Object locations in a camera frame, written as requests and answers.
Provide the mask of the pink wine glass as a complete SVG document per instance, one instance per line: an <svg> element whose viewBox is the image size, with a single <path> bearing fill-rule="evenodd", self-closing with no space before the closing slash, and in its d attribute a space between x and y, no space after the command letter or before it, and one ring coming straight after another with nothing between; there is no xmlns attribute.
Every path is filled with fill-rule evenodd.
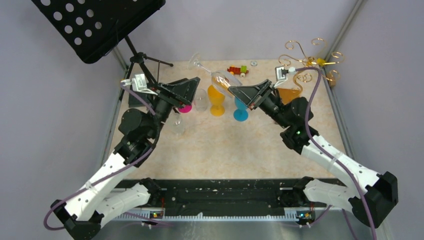
<svg viewBox="0 0 424 240"><path fill-rule="evenodd" d="M185 105L183 107L179 107L178 111L182 114L186 114L186 113L189 113L192 110L192 108L193 108L192 105Z"/></svg>

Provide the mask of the clear wine glass front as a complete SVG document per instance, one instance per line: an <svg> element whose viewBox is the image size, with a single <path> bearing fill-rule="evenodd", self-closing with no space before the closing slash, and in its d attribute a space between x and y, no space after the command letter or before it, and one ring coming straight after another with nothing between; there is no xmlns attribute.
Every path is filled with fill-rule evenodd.
<svg viewBox="0 0 424 240"><path fill-rule="evenodd" d="M196 90L196 94L195 94L193 103L194 103L194 107L197 111L199 111L199 112L206 111L208 109L208 106L209 106L209 100L208 100L207 92L202 88L198 88Z"/></svg>

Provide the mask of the clear wine glass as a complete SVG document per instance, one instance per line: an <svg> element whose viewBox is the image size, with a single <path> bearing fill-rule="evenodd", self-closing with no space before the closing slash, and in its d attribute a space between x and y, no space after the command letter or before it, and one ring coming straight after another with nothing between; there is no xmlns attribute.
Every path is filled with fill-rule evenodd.
<svg viewBox="0 0 424 240"><path fill-rule="evenodd" d="M193 103L194 103L194 107L197 111L199 111L199 112L206 111L208 109L208 106L209 106L209 100L208 100L207 92L202 88L198 88L196 90L196 94L195 94Z"/></svg>
<svg viewBox="0 0 424 240"><path fill-rule="evenodd" d="M179 113L171 113L167 119L166 124L170 131L176 135L183 135L185 132L185 123L183 117Z"/></svg>
<svg viewBox="0 0 424 240"><path fill-rule="evenodd" d="M200 54L195 53L189 60L189 70L199 68L205 70L211 77L211 85L221 94L232 98L234 95L229 91L230 87L240 87L243 84L226 70L213 71L205 67L200 60Z"/></svg>

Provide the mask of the blue wine glass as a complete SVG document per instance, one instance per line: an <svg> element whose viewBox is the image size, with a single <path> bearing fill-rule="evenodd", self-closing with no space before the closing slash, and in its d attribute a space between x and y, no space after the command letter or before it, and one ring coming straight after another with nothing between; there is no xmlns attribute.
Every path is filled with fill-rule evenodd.
<svg viewBox="0 0 424 240"><path fill-rule="evenodd" d="M233 112L233 117L238 122L244 122L248 119L249 113L247 112L247 106L240 101L239 98L234 98L234 104L236 107L236 110Z"/></svg>

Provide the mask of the clear wine glass back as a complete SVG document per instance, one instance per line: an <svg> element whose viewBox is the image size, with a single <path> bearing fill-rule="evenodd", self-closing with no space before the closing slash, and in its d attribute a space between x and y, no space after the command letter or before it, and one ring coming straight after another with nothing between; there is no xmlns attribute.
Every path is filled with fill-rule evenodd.
<svg viewBox="0 0 424 240"><path fill-rule="evenodd" d="M226 70L213 71L205 67L200 60L200 54L195 53L189 60L189 70L199 68L205 70L211 77L211 85L221 94L232 98L234 95L229 91L230 87L240 87L243 84Z"/></svg>

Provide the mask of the yellow wine glass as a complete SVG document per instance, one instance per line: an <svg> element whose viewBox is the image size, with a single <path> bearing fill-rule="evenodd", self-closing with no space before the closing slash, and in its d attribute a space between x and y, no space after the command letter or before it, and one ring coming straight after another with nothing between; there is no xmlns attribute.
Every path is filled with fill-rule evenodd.
<svg viewBox="0 0 424 240"><path fill-rule="evenodd" d="M223 103L225 101L225 95L215 89L213 85L210 85L207 89L207 96L211 103L210 113L215 117L220 117L225 113Z"/></svg>

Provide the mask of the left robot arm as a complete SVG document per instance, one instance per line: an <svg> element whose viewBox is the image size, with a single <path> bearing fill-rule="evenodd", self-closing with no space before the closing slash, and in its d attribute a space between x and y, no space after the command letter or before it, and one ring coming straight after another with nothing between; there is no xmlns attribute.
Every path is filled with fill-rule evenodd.
<svg viewBox="0 0 424 240"><path fill-rule="evenodd" d="M122 139L105 163L77 192L51 205L49 213L74 240L91 240L128 210L143 205L154 207L160 202L160 187L150 178L117 195L110 196L110 192L153 153L170 113L192 104L200 81L194 77L148 85L136 75L120 82L124 91L140 83L141 91L153 96L153 103L145 104L147 112L136 108L125 112L118 127Z"/></svg>

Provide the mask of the gold wine glass rack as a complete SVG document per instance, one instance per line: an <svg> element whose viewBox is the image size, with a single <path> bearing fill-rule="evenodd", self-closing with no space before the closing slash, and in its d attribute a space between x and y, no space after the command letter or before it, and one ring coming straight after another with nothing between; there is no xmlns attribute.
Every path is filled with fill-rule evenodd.
<svg viewBox="0 0 424 240"><path fill-rule="evenodd" d="M316 67L324 69L330 65L341 64L345 60L343 53L333 51L328 60L316 55L307 55L302 45L296 40L289 40L284 44L287 50L294 50L298 46L302 53L302 57L293 57L288 54L281 54L278 57L280 67L275 69L276 73L276 94L280 97L283 104L288 104L292 100L299 98L303 92L303 84L309 83L313 80L310 70L300 70L292 73L284 74L284 70L293 70L293 62L302 64L304 68Z"/></svg>

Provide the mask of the colourful toy train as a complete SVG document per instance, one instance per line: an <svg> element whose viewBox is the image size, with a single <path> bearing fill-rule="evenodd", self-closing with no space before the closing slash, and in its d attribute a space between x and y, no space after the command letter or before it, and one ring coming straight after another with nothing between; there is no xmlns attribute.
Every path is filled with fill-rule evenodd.
<svg viewBox="0 0 424 240"><path fill-rule="evenodd" d="M232 75L238 75L241 78L244 78L248 73L249 70L247 68L246 65L241 65L240 67L236 67L236 66L230 66L227 68L227 71L232 74Z"/></svg>

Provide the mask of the black foot pedal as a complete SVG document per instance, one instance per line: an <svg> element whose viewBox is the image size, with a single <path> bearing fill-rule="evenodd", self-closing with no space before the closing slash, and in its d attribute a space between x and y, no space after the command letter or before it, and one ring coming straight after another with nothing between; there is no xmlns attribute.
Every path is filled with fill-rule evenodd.
<svg viewBox="0 0 424 240"><path fill-rule="evenodd" d="M129 89L131 91L133 91L135 94L137 94L141 99L143 99L144 101L146 100L145 94L141 93L141 92L137 92L135 90L133 90L133 87L130 86ZM134 97L132 94L128 94L128 107L129 108L139 108L139 107L144 107L145 105L140 102L136 97Z"/></svg>

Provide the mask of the black perforated music stand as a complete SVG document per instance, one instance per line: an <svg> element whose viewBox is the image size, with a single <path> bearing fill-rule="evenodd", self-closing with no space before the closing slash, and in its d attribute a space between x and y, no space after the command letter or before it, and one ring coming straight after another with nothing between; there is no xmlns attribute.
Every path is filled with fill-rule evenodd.
<svg viewBox="0 0 424 240"><path fill-rule="evenodd" d="M34 0L33 4L85 64L94 64L166 1Z"/></svg>

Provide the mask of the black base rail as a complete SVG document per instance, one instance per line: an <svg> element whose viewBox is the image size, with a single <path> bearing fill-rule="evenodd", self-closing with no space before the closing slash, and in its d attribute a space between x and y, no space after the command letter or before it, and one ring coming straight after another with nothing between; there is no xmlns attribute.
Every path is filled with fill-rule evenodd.
<svg viewBox="0 0 424 240"><path fill-rule="evenodd" d="M132 212L151 219L175 216L255 217L282 216L288 209L306 212L325 208L311 203L294 187L292 179L156 179L159 191Z"/></svg>

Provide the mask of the aluminium frame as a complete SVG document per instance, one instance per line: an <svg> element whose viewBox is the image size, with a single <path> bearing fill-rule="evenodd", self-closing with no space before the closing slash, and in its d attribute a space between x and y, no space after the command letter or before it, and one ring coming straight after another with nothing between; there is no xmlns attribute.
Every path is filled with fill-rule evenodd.
<svg viewBox="0 0 424 240"><path fill-rule="evenodd" d="M167 216L148 225L134 214L112 220L95 240L371 240L371 230L349 212L317 208L315 221L300 226L302 208L277 216Z"/></svg>

